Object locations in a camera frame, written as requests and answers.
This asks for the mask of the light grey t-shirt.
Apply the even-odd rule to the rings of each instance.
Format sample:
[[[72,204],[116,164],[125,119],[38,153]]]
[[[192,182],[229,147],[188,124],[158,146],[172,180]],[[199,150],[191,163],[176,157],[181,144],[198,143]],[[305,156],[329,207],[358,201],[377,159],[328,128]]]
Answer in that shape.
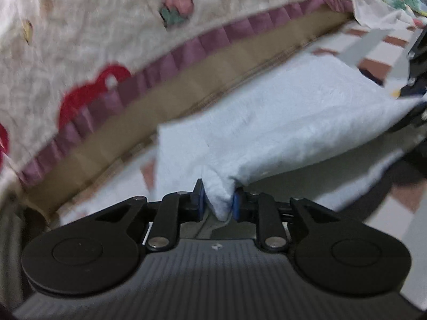
[[[300,56],[160,125],[152,196],[189,191],[201,179],[221,221],[238,186],[338,210],[420,140],[415,129],[388,130],[422,102],[393,98],[333,56]]]

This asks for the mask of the checkered floor rug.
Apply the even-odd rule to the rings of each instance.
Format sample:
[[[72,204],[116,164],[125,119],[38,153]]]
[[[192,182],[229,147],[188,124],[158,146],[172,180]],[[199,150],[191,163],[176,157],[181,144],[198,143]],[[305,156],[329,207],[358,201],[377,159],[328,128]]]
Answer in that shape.
[[[182,226],[186,238],[253,238],[252,224],[232,219],[238,186],[280,201],[303,196],[347,207],[426,135],[423,127],[391,130],[416,103],[400,90],[421,33],[347,24],[204,111],[160,125],[153,147],[62,207],[59,224],[132,195],[160,200],[189,191],[198,179],[208,210]]]

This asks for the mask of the white quilt with red bears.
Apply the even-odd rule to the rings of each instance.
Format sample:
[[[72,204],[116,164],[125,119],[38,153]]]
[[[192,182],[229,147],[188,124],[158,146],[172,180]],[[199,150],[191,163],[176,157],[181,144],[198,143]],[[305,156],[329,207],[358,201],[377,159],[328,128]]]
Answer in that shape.
[[[36,185],[158,83],[322,5],[351,0],[1,0],[1,167]]]

